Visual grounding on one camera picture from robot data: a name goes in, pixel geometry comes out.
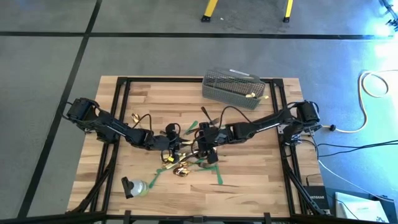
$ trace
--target white cable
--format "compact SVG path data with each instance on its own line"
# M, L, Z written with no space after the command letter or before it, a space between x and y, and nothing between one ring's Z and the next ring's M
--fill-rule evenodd
M362 100L362 89L363 89L369 96L372 96L372 97L375 97L375 98L382 98L382 97L386 96L387 93L388 93L388 91L389 91L389 85L388 85L388 83L385 81L385 79L383 79L383 77L380 76L380 73L386 73L386 72L398 72L398 70L397 70L397 69L393 69L393 70L382 70L382 71L376 71L376 72L366 71L366 72L363 72L363 73L359 76L359 78L358 78L358 96L359 96L359 105L361 106L361 110L362 110L362 113L363 113L363 115L364 115L364 122L363 122L362 126L361 126L359 129L354 130L354 131L345 131L345 130L338 129L338 128L335 129L336 131L341 132L341 133L357 133L358 131L360 131L360 130L362 130L363 128L365 128L366 124L368 123L368 114L367 114L367 112L366 112L366 110L365 110L365 107L364 107L364 105L363 105L363 100ZM375 94L371 93L371 92L366 88L365 79L366 79L367 77L369 77L369 76L372 76L372 75L375 76L375 77L378 77L378 78L379 78L381 81L383 81L384 84L386 85L386 92L385 92L384 94L375 95ZM323 127L323 128L330 128L330 126L328 126L328 125L322 125L322 127Z
M345 182L347 182L347 183L349 183L349 184L351 184L351 185L353 185L353 186L355 186L355 187L357 187L357 188L363 190L364 192L366 192L366 193L368 193L368 194L370 194L370 195L373 195L373 196L377 197L377 198L380 199L380 200L385 200L385 201L387 201L387 202L392 202L391 199L389 200L389 199L386 199L386 198L379 197L379 196L377 196L377 195L375 195L375 194L372 194L371 192L368 192L367 190L363 189L362 187L360 187L360 186L358 186L358 185L356 185L356 184L354 184L354 183L352 183L352 182L350 182L350 181L348 181L348 180L346 180L346 179L340 177L339 175L337 175L337 174L335 174L333 171L331 171L329 168L327 168L325 165L323 165L323 163L322 163L321 161L318 160L318 162L319 162L319 164L321 164L321 166L323 166L323 168L325 168L327 171L329 171L331 174L335 175L336 177L340 178L341 180L343 180L343 181L345 181Z

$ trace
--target butcher block tabletop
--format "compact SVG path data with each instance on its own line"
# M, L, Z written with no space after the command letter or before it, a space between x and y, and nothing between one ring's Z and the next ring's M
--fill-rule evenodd
M103 110L110 111L117 76L102 76L95 100ZM287 102L303 100L298 78L284 78ZM124 86L120 91L116 110L118 118ZM282 108L277 91L279 108ZM265 94L271 95L267 86ZM127 101L124 122L133 125L131 114L151 114L155 134L170 123L181 125L181 133L196 120L208 121L201 111L204 106L212 119L220 117L224 103L201 96L201 83L184 82L132 82ZM271 97L262 100L254 110L240 108L250 119L255 120L274 111ZM223 124L245 121L235 110L228 109ZM143 119L142 128L149 129L149 120ZM193 134L184 136L192 140ZM68 210L75 208L95 183L103 143L96 134L87 134L73 183ZM113 147L109 147L108 160ZM126 199L122 177L151 182L156 170L162 167L159 151L146 151L132 147L121 138L116 169L113 177L107 214L123 215L131 210L132 215L203 215L219 217L263 217L269 212L272 217L289 217L282 163L275 128L260 132L245 143L217 147L223 184L217 182L214 171L192 172L179 177L172 170L163 172L154 187L145 197ZM319 174L317 157L313 146L307 142L297 146L297 157L302 179ZM310 177L314 185L322 185L320 175ZM300 212L297 191L292 184L295 210ZM101 188L97 209L101 209L104 187Z

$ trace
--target yellow pole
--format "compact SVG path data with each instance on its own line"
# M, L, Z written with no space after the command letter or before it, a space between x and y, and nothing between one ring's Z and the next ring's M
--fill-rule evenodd
M214 12L214 9L216 8L218 0L209 0L209 3L207 4L205 14L201 18L202 22L210 22L211 15Z
M293 0L287 0L286 14L284 17L284 22L290 21L290 13L292 12Z

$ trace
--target concrete floor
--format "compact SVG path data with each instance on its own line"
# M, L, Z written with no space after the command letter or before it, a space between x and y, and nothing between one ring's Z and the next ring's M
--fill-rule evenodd
M2 0L0 31L84 32L94 5L94 0ZM289 24L280 21L285 1L220 0L210 24L199 21L205 7L206 0L103 0L93 32L380 34L389 19L378 0L295 2ZM0 37L0 124L7 128L0 135L0 219L19 211L80 42L81 37ZM297 77L304 97L319 104L323 124L354 129L363 122L358 75L396 68L397 49L392 40L92 37L69 99L94 98L102 75L202 76L208 68L226 67L261 77ZM370 84L382 91L377 80ZM367 128L357 134L319 131L317 143L397 139L397 96L364 96ZM30 216L65 211L83 138L74 125L61 122ZM362 188L398 200L394 150L365 149L322 161ZM360 192L325 170L322 176L327 187Z

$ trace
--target gray metal basket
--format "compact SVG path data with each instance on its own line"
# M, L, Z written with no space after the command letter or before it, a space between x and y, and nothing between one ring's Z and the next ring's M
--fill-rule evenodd
M230 105L241 106L250 110L256 109L264 93L266 84L255 75L227 69L208 70L202 82L202 95L211 100ZM246 98L254 93L256 98Z

